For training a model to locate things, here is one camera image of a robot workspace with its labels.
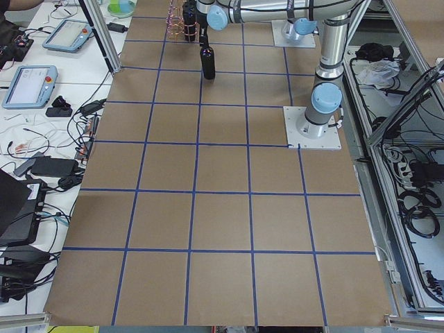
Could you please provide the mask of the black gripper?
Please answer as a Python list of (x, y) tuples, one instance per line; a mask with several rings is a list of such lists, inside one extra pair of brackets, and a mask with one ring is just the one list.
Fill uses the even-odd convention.
[(199, 35), (207, 36), (207, 13), (210, 9), (210, 3), (197, 3), (196, 4), (196, 21), (199, 25)]

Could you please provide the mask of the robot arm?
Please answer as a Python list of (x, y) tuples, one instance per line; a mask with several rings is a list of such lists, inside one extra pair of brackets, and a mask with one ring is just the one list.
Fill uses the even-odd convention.
[(343, 73), (343, 55), (348, 41), (352, 13), (360, 1), (195, 1), (196, 21), (199, 25), (200, 60), (204, 78), (216, 76), (214, 50), (209, 45), (207, 29), (221, 31), (228, 24), (284, 20), (293, 24), (301, 35), (302, 25), (322, 22), (321, 58), (315, 74), (320, 82), (334, 82)]
[(304, 36), (312, 34), (317, 27), (317, 21), (307, 18), (288, 19), (282, 28), (282, 35), (289, 42), (300, 42)]

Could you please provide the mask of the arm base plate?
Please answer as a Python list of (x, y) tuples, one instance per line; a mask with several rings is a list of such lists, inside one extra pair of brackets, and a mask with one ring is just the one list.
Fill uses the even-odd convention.
[(289, 20), (272, 21), (274, 46), (314, 49), (314, 32), (317, 21), (300, 18), (295, 22)]
[(284, 123), (289, 149), (341, 150), (339, 130), (330, 117), (327, 124), (314, 125), (305, 117), (306, 107), (284, 106)]

